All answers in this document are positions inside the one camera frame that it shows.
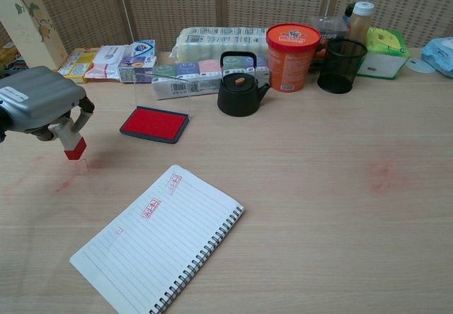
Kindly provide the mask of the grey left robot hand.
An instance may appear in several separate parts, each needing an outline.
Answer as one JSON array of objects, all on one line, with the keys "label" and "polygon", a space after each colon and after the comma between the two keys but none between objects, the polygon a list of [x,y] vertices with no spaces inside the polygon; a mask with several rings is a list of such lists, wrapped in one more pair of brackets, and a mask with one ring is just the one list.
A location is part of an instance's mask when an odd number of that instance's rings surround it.
[{"label": "grey left robot hand", "polygon": [[86,91],[71,79],[36,66],[0,79],[0,143],[7,131],[32,134],[41,141],[52,141],[57,135],[52,124],[71,119],[73,108],[81,113],[71,132],[79,132],[95,109]]}]

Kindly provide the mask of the white red-tipped stamp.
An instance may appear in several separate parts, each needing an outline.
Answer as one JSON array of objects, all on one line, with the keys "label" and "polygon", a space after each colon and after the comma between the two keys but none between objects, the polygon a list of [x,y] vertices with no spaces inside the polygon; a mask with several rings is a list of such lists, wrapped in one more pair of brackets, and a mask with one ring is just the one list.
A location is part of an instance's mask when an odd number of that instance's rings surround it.
[{"label": "white red-tipped stamp", "polygon": [[86,150],[86,142],[78,132],[73,132],[74,121],[69,118],[66,122],[55,127],[55,133],[63,145],[66,157],[71,161],[77,161]]}]

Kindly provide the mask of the gold foil package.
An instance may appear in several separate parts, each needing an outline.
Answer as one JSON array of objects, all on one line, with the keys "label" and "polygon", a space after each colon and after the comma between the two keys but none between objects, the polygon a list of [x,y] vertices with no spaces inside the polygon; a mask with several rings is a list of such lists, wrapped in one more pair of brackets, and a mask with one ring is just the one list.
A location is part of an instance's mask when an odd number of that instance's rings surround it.
[{"label": "gold foil package", "polygon": [[0,47],[0,69],[17,60],[20,54],[13,42],[8,42]]}]

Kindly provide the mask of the tall cream orange-topped box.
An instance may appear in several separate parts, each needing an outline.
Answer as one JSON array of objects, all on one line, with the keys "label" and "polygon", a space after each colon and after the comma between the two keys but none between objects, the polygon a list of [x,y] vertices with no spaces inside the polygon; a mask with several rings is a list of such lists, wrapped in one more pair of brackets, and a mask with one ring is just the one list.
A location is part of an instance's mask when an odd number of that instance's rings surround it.
[{"label": "tall cream orange-topped box", "polygon": [[0,0],[0,23],[29,67],[57,70],[67,58],[43,0]]}]

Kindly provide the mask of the blue white carton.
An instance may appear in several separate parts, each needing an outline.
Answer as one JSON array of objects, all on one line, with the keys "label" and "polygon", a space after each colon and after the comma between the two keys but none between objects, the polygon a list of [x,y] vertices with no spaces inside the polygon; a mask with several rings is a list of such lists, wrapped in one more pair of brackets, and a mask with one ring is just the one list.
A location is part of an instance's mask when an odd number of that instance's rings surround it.
[{"label": "blue white carton", "polygon": [[139,40],[133,42],[127,51],[129,57],[150,57],[156,54],[155,40]]}]

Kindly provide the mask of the red ink pad clear lid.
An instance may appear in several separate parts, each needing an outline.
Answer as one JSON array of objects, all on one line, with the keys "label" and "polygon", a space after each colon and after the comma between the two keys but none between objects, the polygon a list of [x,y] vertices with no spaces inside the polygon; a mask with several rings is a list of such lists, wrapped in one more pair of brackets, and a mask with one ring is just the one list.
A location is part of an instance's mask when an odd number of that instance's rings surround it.
[{"label": "red ink pad clear lid", "polygon": [[191,117],[191,82],[146,72],[134,77],[136,108],[120,133],[167,144],[180,139]]}]

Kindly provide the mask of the colourful pocket tissue multipack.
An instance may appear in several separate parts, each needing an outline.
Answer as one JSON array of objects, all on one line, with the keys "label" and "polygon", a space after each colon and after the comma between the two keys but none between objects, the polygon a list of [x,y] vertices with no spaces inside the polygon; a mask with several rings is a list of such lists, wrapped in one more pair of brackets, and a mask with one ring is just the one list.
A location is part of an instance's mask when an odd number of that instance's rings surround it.
[{"label": "colourful pocket tissue multipack", "polygon": [[250,57],[227,56],[223,60],[206,59],[156,66],[151,87],[158,100],[216,94],[221,79],[235,73],[255,76],[260,86],[270,82],[268,61],[264,57],[258,56],[257,66],[254,66]]}]

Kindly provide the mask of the woven folding screen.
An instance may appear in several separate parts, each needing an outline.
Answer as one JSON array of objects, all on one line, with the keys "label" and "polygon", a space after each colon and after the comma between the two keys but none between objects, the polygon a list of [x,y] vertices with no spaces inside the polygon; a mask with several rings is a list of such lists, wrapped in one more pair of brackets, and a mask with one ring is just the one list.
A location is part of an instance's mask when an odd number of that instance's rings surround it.
[{"label": "woven folding screen", "polygon": [[307,23],[356,1],[372,2],[373,26],[401,31],[410,47],[453,36],[453,0],[43,0],[67,51],[150,38],[169,51],[190,26]]}]

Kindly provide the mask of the large clear-wrapped tissue pack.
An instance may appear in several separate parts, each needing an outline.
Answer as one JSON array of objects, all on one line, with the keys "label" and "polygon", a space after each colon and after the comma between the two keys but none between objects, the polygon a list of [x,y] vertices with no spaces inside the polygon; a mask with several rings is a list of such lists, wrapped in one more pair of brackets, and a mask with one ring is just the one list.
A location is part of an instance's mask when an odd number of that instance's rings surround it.
[{"label": "large clear-wrapped tissue pack", "polygon": [[177,63],[219,59],[223,52],[253,52],[266,57],[267,28],[189,27],[181,30],[170,57]]}]

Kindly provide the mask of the black teapot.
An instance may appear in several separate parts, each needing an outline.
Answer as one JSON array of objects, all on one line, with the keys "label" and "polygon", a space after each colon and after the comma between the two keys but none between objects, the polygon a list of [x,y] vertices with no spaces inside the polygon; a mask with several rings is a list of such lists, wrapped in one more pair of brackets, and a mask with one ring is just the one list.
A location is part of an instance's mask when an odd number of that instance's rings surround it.
[{"label": "black teapot", "polygon": [[[224,73],[224,61],[229,57],[251,59],[252,71]],[[245,117],[255,113],[265,94],[270,89],[269,83],[259,86],[257,77],[258,59],[252,52],[226,51],[220,56],[222,78],[219,84],[217,106],[225,114]]]}]

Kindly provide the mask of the orange lidded tub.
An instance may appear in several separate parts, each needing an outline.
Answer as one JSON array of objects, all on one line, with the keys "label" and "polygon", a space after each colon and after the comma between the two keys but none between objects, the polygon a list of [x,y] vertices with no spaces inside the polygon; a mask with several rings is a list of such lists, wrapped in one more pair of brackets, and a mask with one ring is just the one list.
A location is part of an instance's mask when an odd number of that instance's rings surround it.
[{"label": "orange lidded tub", "polygon": [[268,28],[270,85],[283,93],[300,91],[321,40],[320,32],[305,24],[283,23]]}]

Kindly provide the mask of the black mesh pen cup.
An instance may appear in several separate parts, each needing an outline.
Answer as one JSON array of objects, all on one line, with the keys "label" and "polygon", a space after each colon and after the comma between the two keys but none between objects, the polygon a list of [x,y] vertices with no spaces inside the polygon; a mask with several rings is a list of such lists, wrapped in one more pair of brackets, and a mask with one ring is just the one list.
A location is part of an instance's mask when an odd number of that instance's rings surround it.
[{"label": "black mesh pen cup", "polygon": [[317,80],[318,87],[332,94],[349,93],[366,54],[366,46],[357,40],[329,40]]}]

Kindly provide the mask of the white-capped brown bottle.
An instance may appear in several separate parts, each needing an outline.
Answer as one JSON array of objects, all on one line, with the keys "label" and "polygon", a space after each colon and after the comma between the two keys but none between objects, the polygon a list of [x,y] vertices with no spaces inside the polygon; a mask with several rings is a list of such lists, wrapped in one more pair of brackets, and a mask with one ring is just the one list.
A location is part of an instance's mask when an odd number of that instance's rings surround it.
[{"label": "white-capped brown bottle", "polygon": [[348,41],[343,49],[347,55],[357,56],[363,53],[363,48],[359,43],[365,45],[367,31],[372,22],[374,4],[370,1],[358,1],[352,10],[347,34]]}]

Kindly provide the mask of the green tissue pack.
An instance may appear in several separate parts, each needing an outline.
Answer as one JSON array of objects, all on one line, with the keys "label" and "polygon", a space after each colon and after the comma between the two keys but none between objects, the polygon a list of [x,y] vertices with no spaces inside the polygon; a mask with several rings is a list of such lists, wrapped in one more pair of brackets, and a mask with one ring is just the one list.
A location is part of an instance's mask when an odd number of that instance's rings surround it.
[{"label": "green tissue pack", "polygon": [[403,35],[398,30],[370,27],[365,40],[364,56],[358,76],[375,79],[395,79],[401,67],[411,57]]}]

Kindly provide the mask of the white round disc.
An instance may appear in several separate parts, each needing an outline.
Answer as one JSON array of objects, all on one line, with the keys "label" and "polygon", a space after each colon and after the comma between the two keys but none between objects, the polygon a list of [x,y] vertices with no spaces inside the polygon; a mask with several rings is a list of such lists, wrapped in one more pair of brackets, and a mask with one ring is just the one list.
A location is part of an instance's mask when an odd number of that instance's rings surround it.
[{"label": "white round disc", "polygon": [[420,73],[420,74],[432,74],[435,73],[435,68],[430,64],[419,58],[410,58],[405,66],[411,71]]}]

